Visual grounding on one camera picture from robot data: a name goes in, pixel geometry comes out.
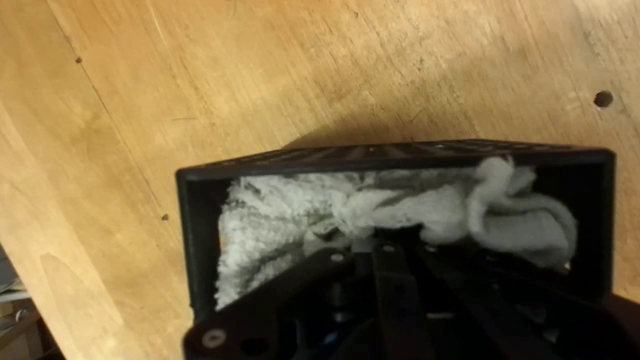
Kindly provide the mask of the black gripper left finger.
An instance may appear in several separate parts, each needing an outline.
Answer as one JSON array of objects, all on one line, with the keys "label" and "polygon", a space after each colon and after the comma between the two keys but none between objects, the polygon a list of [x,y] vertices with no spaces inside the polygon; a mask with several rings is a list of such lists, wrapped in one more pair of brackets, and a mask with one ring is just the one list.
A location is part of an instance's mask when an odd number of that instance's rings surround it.
[{"label": "black gripper left finger", "polygon": [[411,256],[320,250],[185,335],[189,360],[434,360]]}]

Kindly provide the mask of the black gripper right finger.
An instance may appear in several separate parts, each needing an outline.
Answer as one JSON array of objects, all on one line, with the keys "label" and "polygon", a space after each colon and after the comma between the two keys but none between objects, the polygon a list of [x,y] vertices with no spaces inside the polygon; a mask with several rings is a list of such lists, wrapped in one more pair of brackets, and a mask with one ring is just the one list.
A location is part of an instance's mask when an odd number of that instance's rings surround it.
[{"label": "black gripper right finger", "polygon": [[536,267],[464,248],[417,250],[434,360],[640,360],[640,306],[612,291],[607,257]]}]

